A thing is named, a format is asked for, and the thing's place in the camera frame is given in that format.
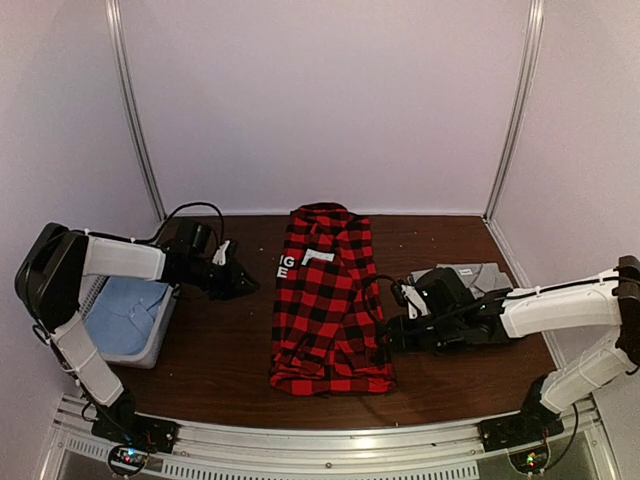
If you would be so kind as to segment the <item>red black plaid shirt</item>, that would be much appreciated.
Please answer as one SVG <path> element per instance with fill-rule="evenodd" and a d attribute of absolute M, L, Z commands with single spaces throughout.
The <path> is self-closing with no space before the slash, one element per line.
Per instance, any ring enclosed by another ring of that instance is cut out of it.
<path fill-rule="evenodd" d="M 395 389 L 376 275 L 368 217 L 337 203 L 291 212 L 275 276 L 272 388 L 298 397 Z"/>

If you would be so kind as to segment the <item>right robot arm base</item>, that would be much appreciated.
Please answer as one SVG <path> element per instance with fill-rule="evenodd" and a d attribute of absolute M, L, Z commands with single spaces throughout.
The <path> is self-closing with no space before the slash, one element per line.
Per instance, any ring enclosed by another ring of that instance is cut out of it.
<path fill-rule="evenodd" d="M 511 415 L 483 420 L 478 429 L 485 452 L 507 449 L 517 473 L 542 474 L 551 461 L 549 439 L 564 432 L 559 413 L 541 404 L 545 376 L 529 388 L 520 410 Z"/>

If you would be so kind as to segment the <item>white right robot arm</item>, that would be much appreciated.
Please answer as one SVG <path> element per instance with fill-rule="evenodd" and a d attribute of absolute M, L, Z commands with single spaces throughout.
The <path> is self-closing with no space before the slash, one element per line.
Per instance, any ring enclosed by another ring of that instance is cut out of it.
<path fill-rule="evenodd" d="M 586 326 L 606 334 L 566 366 L 534 382 L 512 430 L 535 440 L 577 400 L 639 368 L 639 260 L 593 276 L 516 288 L 495 263 L 444 264 L 412 273 L 392 286 L 407 312 L 387 321 L 386 341 L 397 351 L 445 353 L 507 344 L 532 334 Z"/>

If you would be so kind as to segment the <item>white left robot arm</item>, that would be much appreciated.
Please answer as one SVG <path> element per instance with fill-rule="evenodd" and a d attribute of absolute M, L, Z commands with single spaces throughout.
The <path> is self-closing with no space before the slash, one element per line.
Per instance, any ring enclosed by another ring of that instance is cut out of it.
<path fill-rule="evenodd" d="M 259 283 L 226 240 L 212 256 L 205 250 L 211 229 L 183 219 L 173 237 L 157 242 L 72 230 L 48 223 L 15 276 L 14 288 L 37 327 L 90 398 L 100 406 L 121 401 L 125 388 L 90 338 L 84 318 L 89 293 L 111 277 L 191 285 L 212 300 L 232 300 L 257 292 Z"/>

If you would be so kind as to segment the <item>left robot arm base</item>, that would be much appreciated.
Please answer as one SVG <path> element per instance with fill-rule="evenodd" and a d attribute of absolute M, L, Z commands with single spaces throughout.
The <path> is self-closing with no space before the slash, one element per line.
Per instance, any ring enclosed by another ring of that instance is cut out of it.
<path fill-rule="evenodd" d="M 176 422 L 139 414 L 135 399 L 121 395 L 113 405 L 105 406 L 89 398 L 95 409 L 89 420 L 91 434 L 112 443 L 107 466 L 118 477 L 128 479 L 142 472 L 155 454 L 172 454 L 179 426 Z"/>

